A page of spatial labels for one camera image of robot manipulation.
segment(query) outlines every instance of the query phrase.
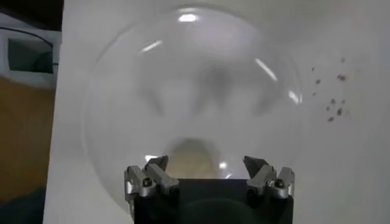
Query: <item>dirt spot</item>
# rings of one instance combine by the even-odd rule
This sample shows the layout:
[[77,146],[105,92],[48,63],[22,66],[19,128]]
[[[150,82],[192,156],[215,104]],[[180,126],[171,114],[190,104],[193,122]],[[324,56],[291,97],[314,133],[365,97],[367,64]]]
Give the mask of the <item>dirt spot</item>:
[[337,79],[339,81],[344,82],[345,80],[347,80],[347,77],[345,75],[339,74],[339,75],[337,75]]
[[341,116],[341,115],[342,115],[342,108],[337,110],[337,116]]

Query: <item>screw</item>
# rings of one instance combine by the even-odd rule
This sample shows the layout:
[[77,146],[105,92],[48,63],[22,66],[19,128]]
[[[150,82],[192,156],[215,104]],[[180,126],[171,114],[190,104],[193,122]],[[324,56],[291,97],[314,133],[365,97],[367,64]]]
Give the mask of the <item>screw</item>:
[[142,181],[142,186],[143,187],[150,187],[152,186],[153,184],[153,180],[150,179],[149,177],[145,178],[143,181]]
[[285,186],[285,182],[282,179],[276,179],[275,180],[275,187],[283,188],[284,186]]

